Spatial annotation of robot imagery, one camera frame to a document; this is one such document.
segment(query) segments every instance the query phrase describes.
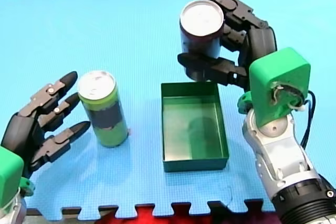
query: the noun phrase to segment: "can lid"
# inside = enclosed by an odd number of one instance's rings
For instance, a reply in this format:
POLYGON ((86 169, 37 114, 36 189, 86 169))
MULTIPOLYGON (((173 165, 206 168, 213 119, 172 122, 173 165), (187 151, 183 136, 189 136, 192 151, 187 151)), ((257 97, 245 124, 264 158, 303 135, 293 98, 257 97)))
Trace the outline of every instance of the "can lid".
POLYGON ((78 82, 78 93, 89 100, 99 100, 107 97, 115 88, 113 76, 100 70, 84 74, 78 82))
POLYGON ((195 36, 206 36, 222 27, 224 13, 213 1, 195 0, 183 8, 180 22, 186 32, 195 36))

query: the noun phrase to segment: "open box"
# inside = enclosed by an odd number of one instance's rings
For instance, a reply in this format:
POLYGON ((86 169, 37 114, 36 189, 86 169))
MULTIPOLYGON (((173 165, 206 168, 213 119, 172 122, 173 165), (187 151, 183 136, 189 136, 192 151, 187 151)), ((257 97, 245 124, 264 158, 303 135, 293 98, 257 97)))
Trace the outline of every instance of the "open box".
POLYGON ((223 169, 229 158, 218 86, 161 84, 166 172, 223 169))

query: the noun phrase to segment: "metal screw head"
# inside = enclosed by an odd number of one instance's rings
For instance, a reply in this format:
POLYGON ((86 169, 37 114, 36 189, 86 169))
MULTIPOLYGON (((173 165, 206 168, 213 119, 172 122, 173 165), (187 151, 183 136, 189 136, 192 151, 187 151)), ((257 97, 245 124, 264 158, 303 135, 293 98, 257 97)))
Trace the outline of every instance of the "metal screw head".
POLYGON ((327 196, 329 197, 329 198, 332 198, 332 197, 334 197, 334 192, 333 191, 327 191, 327 196))

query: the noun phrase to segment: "blue puzzle mat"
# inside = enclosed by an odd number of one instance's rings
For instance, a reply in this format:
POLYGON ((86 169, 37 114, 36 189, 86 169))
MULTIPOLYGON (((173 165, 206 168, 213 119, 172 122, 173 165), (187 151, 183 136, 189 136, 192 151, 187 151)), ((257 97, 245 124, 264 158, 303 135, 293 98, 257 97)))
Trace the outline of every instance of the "blue puzzle mat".
MULTIPOLYGON (((61 209, 80 207, 80 220, 99 219, 99 206, 118 206, 117 217, 135 217, 135 205, 155 204, 155 216, 173 213, 171 203, 190 202, 190 214, 209 213, 208 201, 234 212, 244 200, 263 199, 273 210, 242 136, 237 112, 242 90, 219 87, 230 159, 223 171, 166 174, 162 163, 162 82, 190 81, 177 62, 181 52, 179 14, 192 0, 0 0, 0 135, 12 114, 32 94, 67 72, 111 72, 120 87, 131 136, 118 148, 101 147, 92 129, 71 150, 32 176, 36 185, 28 208, 48 220, 61 209)), ((269 21, 278 48, 294 47, 312 64, 310 89, 317 109, 307 152, 317 170, 336 185, 335 0, 241 0, 269 21)), ((225 49, 223 57, 237 59, 225 49)), ((76 92, 74 87, 69 94, 76 92)), ((295 113, 297 138, 307 113, 295 113)), ((82 105, 60 130, 87 120, 82 105)))

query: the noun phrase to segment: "can label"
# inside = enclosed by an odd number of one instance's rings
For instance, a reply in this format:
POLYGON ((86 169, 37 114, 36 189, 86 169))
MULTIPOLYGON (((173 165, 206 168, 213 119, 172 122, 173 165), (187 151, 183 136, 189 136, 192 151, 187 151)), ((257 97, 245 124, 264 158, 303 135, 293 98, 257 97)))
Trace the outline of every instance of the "can label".
POLYGON ((120 102, 99 111, 87 109, 87 114, 93 127, 112 129, 122 121, 120 102))

